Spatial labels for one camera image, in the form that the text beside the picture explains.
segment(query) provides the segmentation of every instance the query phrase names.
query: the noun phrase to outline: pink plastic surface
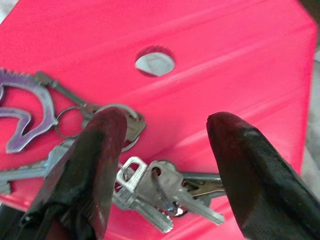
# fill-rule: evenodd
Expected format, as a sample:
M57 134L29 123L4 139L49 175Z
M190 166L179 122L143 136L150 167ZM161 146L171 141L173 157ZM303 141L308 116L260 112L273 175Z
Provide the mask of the pink plastic surface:
M20 0L0 26L0 66L45 71L88 102L127 104L147 129L121 162L168 159L179 170L217 172L206 133L207 116L229 111L257 126L299 172L305 142L316 25L295 0ZM162 77L135 69L145 48L166 47L176 66ZM57 113L72 105L52 93ZM42 120L37 98L5 90L4 106ZM80 129L70 113L62 130ZM0 118L0 169L45 158L62 141L54 130L24 152L6 154L18 120ZM1 201L27 209L43 180L19 180ZM108 239L241 240L226 197L211 207L226 222L215 226L188 214L159 233L134 211L112 207Z

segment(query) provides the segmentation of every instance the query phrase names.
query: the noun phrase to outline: horse head bottle opener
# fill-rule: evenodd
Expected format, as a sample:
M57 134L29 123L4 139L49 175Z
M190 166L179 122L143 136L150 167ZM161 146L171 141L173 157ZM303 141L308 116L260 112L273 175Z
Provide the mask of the horse head bottle opener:
M32 119L31 114L18 108L0 107L0 118L19 119L15 133L7 142L5 148L6 153L13 154L20 152L32 139L48 131L52 126L58 124L58 121L55 118L54 104L49 91L35 82L32 75L12 73L0 69L0 100L4 95L4 86L20 88L33 93L40 100L43 109L42 122L23 134Z

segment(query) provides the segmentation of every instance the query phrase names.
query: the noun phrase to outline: silver key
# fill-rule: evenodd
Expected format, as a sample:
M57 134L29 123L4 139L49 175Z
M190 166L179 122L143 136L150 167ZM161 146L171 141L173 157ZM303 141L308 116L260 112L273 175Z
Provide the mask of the silver key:
M120 209L136 210L162 233L168 233L174 227L170 217L158 211L154 206L137 197L125 187L122 187L118 192L113 192L112 202Z
M168 200L178 202L187 208L187 210L200 214L217 225L225 221L223 215L206 207L201 201L194 199L192 195L187 193L181 185L183 175L172 167L168 167L168 165L163 162L153 161L144 172L141 173L140 171L133 174L132 178L138 181L124 181L122 185L145 201L160 209L166 210L167 204L163 201L162 192L157 191L156 186L152 184L152 171L158 172L157 181Z
M48 155L48 159L21 166L17 169L0 171L0 193L8 191L8 181L14 181L19 179L46 177L52 168L60 161L63 155L68 151L69 147L74 142L73 139L68 139L62 142L60 145L53 148Z

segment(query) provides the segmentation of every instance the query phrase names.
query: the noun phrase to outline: round hole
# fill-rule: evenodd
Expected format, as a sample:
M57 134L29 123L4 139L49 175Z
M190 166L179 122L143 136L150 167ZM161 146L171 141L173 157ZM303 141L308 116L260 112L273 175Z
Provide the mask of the round hole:
M161 169L159 167L155 166L154 168L151 169L151 171L152 172L155 171L158 177L161 175Z
M135 68L145 76L160 77L175 68L175 60L170 50L152 46L141 51L135 61Z

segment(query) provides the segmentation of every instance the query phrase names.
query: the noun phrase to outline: gray floor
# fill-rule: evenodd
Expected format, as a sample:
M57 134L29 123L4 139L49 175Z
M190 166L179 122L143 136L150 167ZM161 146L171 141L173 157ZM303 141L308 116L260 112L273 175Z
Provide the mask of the gray floor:
M0 0L0 23L18 0ZM320 199L320 49L315 56L302 179Z

